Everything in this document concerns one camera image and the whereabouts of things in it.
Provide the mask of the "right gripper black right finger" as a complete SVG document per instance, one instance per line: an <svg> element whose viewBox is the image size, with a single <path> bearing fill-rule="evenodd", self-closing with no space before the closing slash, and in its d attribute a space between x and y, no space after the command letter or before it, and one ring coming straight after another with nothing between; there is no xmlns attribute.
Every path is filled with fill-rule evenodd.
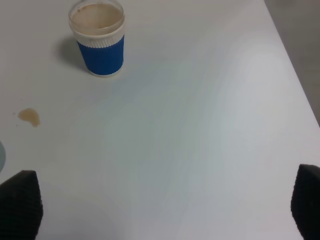
<svg viewBox="0 0 320 240"><path fill-rule="evenodd" d="M300 164L290 202L292 217L305 240L320 238L320 168Z"/></svg>

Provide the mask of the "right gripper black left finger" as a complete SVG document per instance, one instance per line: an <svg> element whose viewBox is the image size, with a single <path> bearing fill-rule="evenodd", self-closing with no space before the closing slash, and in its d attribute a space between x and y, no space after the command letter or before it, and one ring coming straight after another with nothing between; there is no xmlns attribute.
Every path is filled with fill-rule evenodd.
<svg viewBox="0 0 320 240"><path fill-rule="evenodd" d="M37 173L22 170L0 185L0 238L34 240L44 210Z"/></svg>

